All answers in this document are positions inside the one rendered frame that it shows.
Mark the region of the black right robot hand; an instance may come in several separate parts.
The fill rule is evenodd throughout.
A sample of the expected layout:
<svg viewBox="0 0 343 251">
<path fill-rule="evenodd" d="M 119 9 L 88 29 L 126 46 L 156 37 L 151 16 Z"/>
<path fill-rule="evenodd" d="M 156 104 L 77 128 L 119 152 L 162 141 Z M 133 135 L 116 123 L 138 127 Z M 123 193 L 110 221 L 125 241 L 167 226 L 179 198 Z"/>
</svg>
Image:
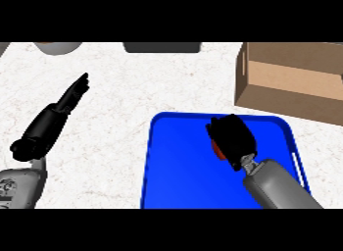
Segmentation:
<svg viewBox="0 0 343 251">
<path fill-rule="evenodd" d="M 243 168 L 243 158 L 258 155 L 258 145 L 253 133 L 243 119 L 231 114 L 222 118 L 212 118 L 206 125 L 212 140 L 228 158 L 235 171 Z"/>
</svg>

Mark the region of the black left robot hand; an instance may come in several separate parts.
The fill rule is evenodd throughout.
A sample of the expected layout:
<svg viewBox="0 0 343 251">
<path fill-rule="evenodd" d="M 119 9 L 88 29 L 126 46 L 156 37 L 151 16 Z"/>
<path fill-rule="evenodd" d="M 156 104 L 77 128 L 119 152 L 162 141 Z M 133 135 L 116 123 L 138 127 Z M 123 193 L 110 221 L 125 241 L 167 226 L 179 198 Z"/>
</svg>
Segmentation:
<svg viewBox="0 0 343 251">
<path fill-rule="evenodd" d="M 48 154 L 65 127 L 68 116 L 89 89 L 89 74 L 83 74 L 67 89 L 60 101 L 45 107 L 23 138 L 12 144 L 11 151 L 18 161 L 39 160 Z"/>
</svg>

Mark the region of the red bell pepper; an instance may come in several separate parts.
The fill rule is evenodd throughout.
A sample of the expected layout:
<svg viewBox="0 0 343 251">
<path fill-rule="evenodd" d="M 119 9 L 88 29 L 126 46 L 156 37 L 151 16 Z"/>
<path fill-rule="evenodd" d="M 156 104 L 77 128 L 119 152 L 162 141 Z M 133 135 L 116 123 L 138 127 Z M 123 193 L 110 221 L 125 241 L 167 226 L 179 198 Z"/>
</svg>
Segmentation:
<svg viewBox="0 0 343 251">
<path fill-rule="evenodd" d="M 216 143 L 215 140 L 212 140 L 212 146 L 213 146 L 213 150 L 215 150 L 215 153 L 218 155 L 218 158 L 221 160 L 228 160 L 228 158 L 227 158 L 227 156 L 225 156 L 225 154 L 224 154 L 224 152 L 222 152 L 222 150 L 221 150 L 221 148 L 219 148 L 218 143 Z"/>
</svg>

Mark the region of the blue plastic tray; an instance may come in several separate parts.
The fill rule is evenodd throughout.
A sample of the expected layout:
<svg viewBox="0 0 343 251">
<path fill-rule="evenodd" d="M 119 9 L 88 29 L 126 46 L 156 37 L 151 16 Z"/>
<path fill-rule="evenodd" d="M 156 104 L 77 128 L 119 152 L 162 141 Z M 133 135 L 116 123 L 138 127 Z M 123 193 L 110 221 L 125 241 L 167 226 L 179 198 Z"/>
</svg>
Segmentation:
<svg viewBox="0 0 343 251">
<path fill-rule="evenodd" d="M 153 119 L 144 176 L 144 209 L 258 209 L 244 172 L 221 160 L 206 125 L 212 114 L 162 112 Z M 286 120 L 243 115 L 258 142 L 259 161 L 275 160 L 308 185 L 296 138 Z"/>
</svg>

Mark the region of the brown cardboard box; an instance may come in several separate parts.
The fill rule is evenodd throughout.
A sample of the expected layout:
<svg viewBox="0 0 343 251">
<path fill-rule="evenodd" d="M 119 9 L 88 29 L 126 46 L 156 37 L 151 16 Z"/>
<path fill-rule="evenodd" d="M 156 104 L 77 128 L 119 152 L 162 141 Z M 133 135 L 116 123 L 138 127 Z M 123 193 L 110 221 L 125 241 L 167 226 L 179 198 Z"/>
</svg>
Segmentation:
<svg viewBox="0 0 343 251">
<path fill-rule="evenodd" d="M 343 44 L 247 42 L 237 59 L 237 105 L 343 126 Z"/>
</svg>

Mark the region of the pale grey round bowl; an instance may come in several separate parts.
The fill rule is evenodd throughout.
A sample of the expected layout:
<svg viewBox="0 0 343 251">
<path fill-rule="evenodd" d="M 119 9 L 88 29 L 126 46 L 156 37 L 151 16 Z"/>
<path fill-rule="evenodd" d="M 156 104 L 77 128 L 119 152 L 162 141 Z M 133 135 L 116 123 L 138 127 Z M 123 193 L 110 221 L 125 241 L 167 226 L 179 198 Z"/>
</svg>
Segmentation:
<svg viewBox="0 0 343 251">
<path fill-rule="evenodd" d="M 34 45 L 45 54 L 58 56 L 71 53 L 82 42 L 37 42 Z"/>
</svg>

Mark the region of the dark grey flat appliance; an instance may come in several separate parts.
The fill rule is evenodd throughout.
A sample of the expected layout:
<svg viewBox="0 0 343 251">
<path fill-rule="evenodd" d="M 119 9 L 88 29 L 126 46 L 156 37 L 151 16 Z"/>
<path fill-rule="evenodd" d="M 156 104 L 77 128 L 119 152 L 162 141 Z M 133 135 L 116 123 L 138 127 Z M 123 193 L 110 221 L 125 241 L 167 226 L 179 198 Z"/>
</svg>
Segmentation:
<svg viewBox="0 0 343 251">
<path fill-rule="evenodd" d="M 129 53 L 199 53 L 200 42 L 125 42 Z"/>
</svg>

